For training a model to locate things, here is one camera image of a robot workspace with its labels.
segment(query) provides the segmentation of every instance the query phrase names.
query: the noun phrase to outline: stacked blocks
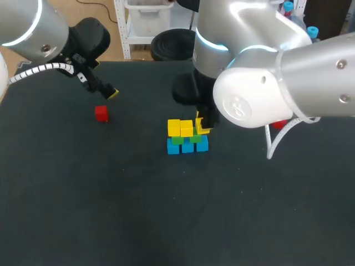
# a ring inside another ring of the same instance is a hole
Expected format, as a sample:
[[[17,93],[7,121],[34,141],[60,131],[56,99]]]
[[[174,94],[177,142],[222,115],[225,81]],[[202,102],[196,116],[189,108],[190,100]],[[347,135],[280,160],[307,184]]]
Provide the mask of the stacked blocks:
[[[192,120],[168,120],[168,154],[176,155],[190,154],[195,151],[204,152],[209,150],[209,141],[206,135],[210,130],[203,130],[201,127],[201,120],[199,124],[194,127]]]

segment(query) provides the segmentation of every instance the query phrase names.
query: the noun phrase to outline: white cable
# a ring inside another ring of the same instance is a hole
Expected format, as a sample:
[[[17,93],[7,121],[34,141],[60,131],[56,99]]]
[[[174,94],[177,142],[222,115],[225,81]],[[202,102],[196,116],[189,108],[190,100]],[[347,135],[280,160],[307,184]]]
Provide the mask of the white cable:
[[[302,120],[299,118],[293,119],[291,120],[291,122],[289,122],[276,136],[276,138],[274,139],[272,145],[270,146],[270,148],[267,149],[267,158],[270,160],[273,157],[274,152],[276,151],[277,145],[281,142],[281,140],[283,139],[283,137],[286,136],[286,134],[296,125],[298,125],[299,123],[301,123]]]
[[[320,117],[315,117],[313,118],[314,122],[319,122],[320,121]],[[270,135],[270,128],[269,125],[265,126],[265,135],[266,135],[266,143],[267,143],[267,158],[270,160],[273,157],[273,154],[276,151],[276,148],[278,146],[278,144],[280,144],[281,140],[283,139],[283,137],[286,136],[286,134],[296,125],[302,123],[304,121],[302,121],[302,119],[300,118],[296,118],[291,120],[276,136],[276,138],[274,139],[273,143],[271,143],[271,135]]]
[[[267,152],[268,152],[272,145],[269,125],[265,126],[265,136],[266,136],[266,145],[267,145]]]
[[[21,79],[27,78],[28,76],[31,76],[31,75],[39,73],[39,72],[46,71],[48,69],[63,69],[63,70],[66,70],[67,72],[69,72],[70,74],[74,74],[74,68],[72,65],[63,64],[63,63],[50,63],[50,64],[46,64],[46,65],[36,66],[32,69],[26,70],[16,76],[10,78],[9,85],[11,85],[17,81],[20,81]]]

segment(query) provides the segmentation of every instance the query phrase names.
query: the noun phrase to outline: bottle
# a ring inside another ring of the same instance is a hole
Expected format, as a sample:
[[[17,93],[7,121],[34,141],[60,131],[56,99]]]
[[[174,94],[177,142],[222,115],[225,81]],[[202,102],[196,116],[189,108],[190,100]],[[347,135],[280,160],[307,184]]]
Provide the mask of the bottle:
[[[295,5],[292,2],[286,1],[285,3],[283,3],[283,8],[285,10],[286,18],[300,26],[303,30],[307,29],[306,24],[303,22],[303,20],[293,14],[293,9],[295,8]]]
[[[283,8],[285,10],[285,17],[291,19],[292,11],[295,5],[292,2],[286,1],[283,3]]]
[[[307,33],[311,37],[312,43],[318,43],[321,41],[317,38],[319,32],[320,30],[317,27],[312,26],[307,28]]]

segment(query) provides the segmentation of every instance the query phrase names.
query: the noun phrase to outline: toy block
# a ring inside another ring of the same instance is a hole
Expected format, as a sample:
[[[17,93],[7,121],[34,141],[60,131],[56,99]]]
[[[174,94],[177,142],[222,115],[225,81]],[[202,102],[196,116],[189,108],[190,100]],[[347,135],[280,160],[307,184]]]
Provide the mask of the toy block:
[[[109,121],[109,112],[107,106],[96,106],[95,107],[95,116],[98,122],[108,122]]]
[[[202,142],[202,136],[197,134],[197,130],[194,127],[194,136],[190,137],[190,143],[200,143]]]
[[[170,119],[168,120],[168,136],[169,137],[180,137],[180,120]]]
[[[196,130],[197,130],[197,134],[198,135],[207,135],[207,134],[209,134],[211,132],[211,129],[203,129],[202,125],[201,125],[201,121],[202,121],[201,117],[198,117],[195,120],[195,126],[196,126]]]
[[[184,139],[184,144],[182,145],[182,152],[184,154],[191,154],[194,153],[195,145],[193,143],[190,143],[189,138]]]
[[[184,138],[183,137],[172,137],[171,139],[173,141],[173,145],[182,145],[182,144],[184,144]]]
[[[180,154],[180,146],[174,145],[172,139],[168,139],[167,147],[168,147],[168,154],[169,155]]]
[[[197,152],[204,152],[209,150],[209,139],[206,135],[202,136],[202,142],[196,144]]]
[[[194,136],[194,123],[192,120],[181,120],[181,137],[193,137]]]
[[[272,123],[272,127],[273,127],[274,129],[281,130],[281,129],[283,129],[287,124],[288,124],[288,120],[282,120],[282,121],[279,121],[279,122]]]

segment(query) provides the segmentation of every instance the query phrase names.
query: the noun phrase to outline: red block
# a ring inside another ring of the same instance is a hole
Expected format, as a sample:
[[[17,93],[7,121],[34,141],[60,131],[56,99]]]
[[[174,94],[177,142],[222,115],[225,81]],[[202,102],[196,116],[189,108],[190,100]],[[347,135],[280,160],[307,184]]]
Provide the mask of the red block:
[[[107,106],[96,106],[95,108],[96,120],[99,122],[108,122],[109,121],[109,112]]]
[[[281,130],[281,129],[283,129],[283,128],[287,125],[287,123],[288,123],[288,120],[283,120],[283,121],[275,122],[275,123],[273,123],[273,124],[271,124],[271,125],[272,125],[272,127],[273,127],[274,129],[279,129],[279,130]]]

